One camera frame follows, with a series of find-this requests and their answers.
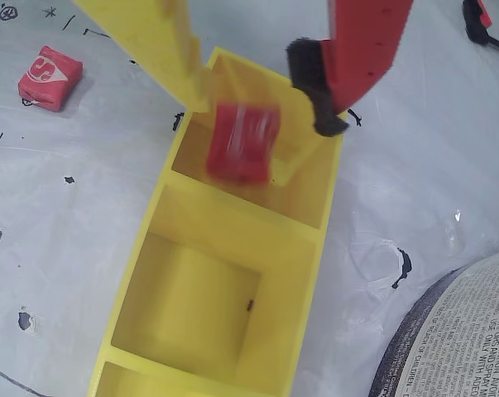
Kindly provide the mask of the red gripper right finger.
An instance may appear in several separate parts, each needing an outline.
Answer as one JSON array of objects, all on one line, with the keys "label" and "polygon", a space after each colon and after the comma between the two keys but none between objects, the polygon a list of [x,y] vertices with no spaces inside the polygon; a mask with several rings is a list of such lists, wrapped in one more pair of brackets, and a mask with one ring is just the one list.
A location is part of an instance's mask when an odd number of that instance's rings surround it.
[{"label": "red gripper right finger", "polygon": [[329,1],[330,37],[303,37],[286,47],[292,86],[311,101],[319,135],[345,132],[348,124],[339,114],[390,69],[412,4],[410,0]]}]

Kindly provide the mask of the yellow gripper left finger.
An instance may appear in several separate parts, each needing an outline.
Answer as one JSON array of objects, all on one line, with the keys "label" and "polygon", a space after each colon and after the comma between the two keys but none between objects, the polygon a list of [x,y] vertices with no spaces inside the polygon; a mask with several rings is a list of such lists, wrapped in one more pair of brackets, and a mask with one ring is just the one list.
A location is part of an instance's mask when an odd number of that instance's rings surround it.
[{"label": "yellow gripper left finger", "polygon": [[192,34],[186,1],[85,0],[75,3],[177,102],[211,108],[210,72]]}]

